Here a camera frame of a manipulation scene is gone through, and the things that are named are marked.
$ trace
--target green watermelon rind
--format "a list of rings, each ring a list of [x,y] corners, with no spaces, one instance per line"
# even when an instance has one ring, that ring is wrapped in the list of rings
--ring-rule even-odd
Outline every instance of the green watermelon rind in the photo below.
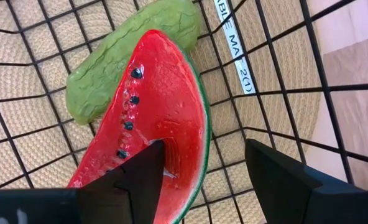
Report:
[[[203,103],[203,108],[205,111],[205,151],[204,151],[204,156],[203,156],[203,166],[200,170],[201,174],[200,174],[200,178],[199,178],[199,182],[196,185],[194,191],[192,191],[192,193],[190,194],[190,199],[189,201],[187,201],[187,203],[185,204],[184,209],[180,212],[180,214],[177,216],[177,218],[173,221],[174,224],[177,224],[178,222],[180,222],[184,216],[187,214],[187,212],[189,211],[192,203],[194,202],[196,196],[198,195],[202,183],[205,179],[206,176],[206,170],[208,168],[208,160],[209,160],[209,147],[210,147],[210,140],[211,140],[211,120],[210,120],[210,107],[209,107],[209,103],[208,100],[206,98],[206,92],[205,92],[205,88],[202,84],[201,78],[200,78],[200,74],[195,70],[195,66],[192,62],[192,60],[189,58],[188,54],[179,46],[177,45],[177,43],[175,43],[176,46],[180,49],[181,53],[184,55],[187,63],[190,65],[191,70],[193,75],[195,76],[195,80],[196,83],[198,85],[198,91],[199,94],[201,96],[202,99],[202,103]]]

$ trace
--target watermelon seed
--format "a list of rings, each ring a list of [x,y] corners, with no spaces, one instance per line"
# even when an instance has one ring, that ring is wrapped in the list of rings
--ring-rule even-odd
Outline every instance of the watermelon seed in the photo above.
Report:
[[[134,70],[131,72],[131,76],[132,76],[133,78],[142,78],[141,70],[140,70],[139,68],[134,69]]]
[[[133,123],[132,123],[132,122],[130,122],[130,121],[126,121],[126,122],[123,124],[123,126],[124,126],[124,129],[126,129],[126,130],[128,130],[128,131],[133,130]]]
[[[140,103],[140,98],[138,96],[132,96],[130,98],[130,103],[133,103],[135,105],[138,105]]]
[[[116,155],[121,158],[121,159],[126,159],[126,156],[127,156],[127,152],[125,150],[118,150]]]

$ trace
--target toy cucumber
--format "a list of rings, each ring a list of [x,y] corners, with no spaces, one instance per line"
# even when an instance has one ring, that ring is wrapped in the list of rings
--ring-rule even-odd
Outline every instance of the toy cucumber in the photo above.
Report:
[[[189,51],[200,34],[200,13],[191,0],[158,0],[128,18],[100,43],[67,79],[67,109],[78,124],[102,115],[127,61],[149,29],[166,33]]]
[[[177,223],[205,177],[210,138],[208,103],[190,59],[161,31],[150,30],[68,187],[90,183],[163,139],[166,175],[154,223]]]

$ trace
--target green cucumber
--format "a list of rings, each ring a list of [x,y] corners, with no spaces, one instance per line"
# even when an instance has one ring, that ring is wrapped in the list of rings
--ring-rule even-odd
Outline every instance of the green cucumber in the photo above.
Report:
[[[148,30],[161,30],[190,51],[200,25],[200,12],[191,0],[158,0],[143,7],[107,35],[67,78],[69,113],[78,124],[87,124],[106,111],[136,43]]]

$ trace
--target toy watermelon slice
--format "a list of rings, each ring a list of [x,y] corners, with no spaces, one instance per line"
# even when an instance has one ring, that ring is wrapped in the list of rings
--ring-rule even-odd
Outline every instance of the toy watermelon slice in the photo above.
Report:
[[[177,223],[205,177],[210,137],[208,104],[190,59],[165,34],[150,30],[68,187],[90,183],[163,139],[165,175],[154,222]]]

